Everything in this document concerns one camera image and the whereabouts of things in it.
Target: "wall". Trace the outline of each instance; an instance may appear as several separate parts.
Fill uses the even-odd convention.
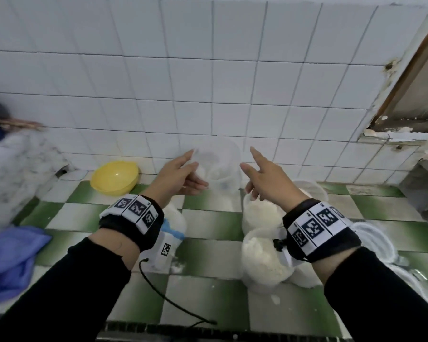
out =
[[[0,0],[0,102],[75,166],[146,173],[215,134],[296,177],[399,182],[418,146],[361,140],[428,8]],[[243,160],[251,162],[248,151]]]

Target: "right hand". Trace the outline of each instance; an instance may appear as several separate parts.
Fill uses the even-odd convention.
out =
[[[252,192],[252,200],[256,200],[260,195],[261,201],[266,199],[280,206],[285,212],[289,212],[309,198],[295,186],[280,166],[266,159],[252,146],[251,154],[260,170],[255,170],[247,163],[241,163],[240,167],[251,179],[245,187],[245,192]]]

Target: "clear plastic container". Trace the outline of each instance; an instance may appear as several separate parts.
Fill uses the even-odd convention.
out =
[[[246,194],[243,200],[243,217],[241,227],[244,235],[258,228],[278,228],[282,225],[284,210],[270,201],[251,201],[251,194]]]
[[[350,228],[358,235],[361,245],[377,255],[386,264],[398,259],[398,252],[390,239],[377,227],[366,222],[356,222]]]
[[[198,162],[197,175],[209,183],[209,189],[233,193],[240,189],[241,150],[226,137],[216,136],[201,142],[191,162]]]
[[[309,193],[312,198],[320,201],[328,201],[328,194],[323,187],[313,181],[295,179],[292,180],[295,186]]]
[[[293,267],[279,262],[275,249],[261,250],[260,247],[248,249],[251,239],[263,238],[271,242],[281,238],[280,228],[259,228],[247,233],[241,246],[241,280],[245,286],[255,293],[271,293],[274,288],[293,273]]]

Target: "green and white checkered floor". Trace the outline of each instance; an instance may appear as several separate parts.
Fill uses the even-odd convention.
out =
[[[41,199],[34,199],[16,218],[21,225],[44,228],[53,236],[38,253],[32,282],[62,258],[67,248],[98,229],[98,215],[117,197],[82,180],[62,177]],[[132,193],[141,192],[155,176],[143,175]],[[428,278],[428,224],[399,189],[389,186],[322,184],[329,201],[353,220],[371,220],[387,234],[411,267]],[[205,191],[197,197],[177,196],[173,203],[188,222],[186,239],[171,268],[150,274],[168,298],[188,310],[219,322],[218,328],[311,336],[348,337],[328,305],[322,287],[280,284],[274,295],[248,292],[240,281],[241,197]],[[0,304],[0,312],[16,299]],[[109,316],[110,320],[188,326],[196,319],[164,302],[143,280],[138,267]]]

